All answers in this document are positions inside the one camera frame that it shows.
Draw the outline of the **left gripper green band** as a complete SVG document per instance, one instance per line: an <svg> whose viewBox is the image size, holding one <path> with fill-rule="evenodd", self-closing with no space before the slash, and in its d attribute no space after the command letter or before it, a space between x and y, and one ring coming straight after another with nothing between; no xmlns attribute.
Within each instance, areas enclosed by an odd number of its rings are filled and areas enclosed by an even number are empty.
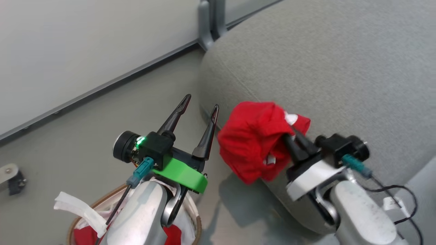
<svg viewBox="0 0 436 245"><path fill-rule="evenodd" d="M191 94L184 96L179 105L157 131L157 134L175 137L173 132L180 117L187 110L190 100ZM165 157L166 165L164 169L153 169L153 172L181 186L185 186L187 189L197 194L203 194L208 185L208 180L202 172L204 170L205 161L208 160L210 156L218 115L219 105L215 104L211 114L206 118L206 130L198 146L193 150L192 155L173 147L172 157Z"/></svg>

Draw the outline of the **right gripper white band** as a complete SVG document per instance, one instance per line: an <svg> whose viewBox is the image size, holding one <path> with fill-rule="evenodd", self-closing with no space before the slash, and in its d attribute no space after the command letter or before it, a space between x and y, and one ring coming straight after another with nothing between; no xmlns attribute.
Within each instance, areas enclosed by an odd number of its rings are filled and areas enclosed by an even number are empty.
<svg viewBox="0 0 436 245"><path fill-rule="evenodd" d="M283 134L282 141L293 162L286 170L285 189L290 199L296 201L343 171L345 166L336 165L332 155L319 152L319 148L295 127L293 132L294 140L290 134Z"/></svg>

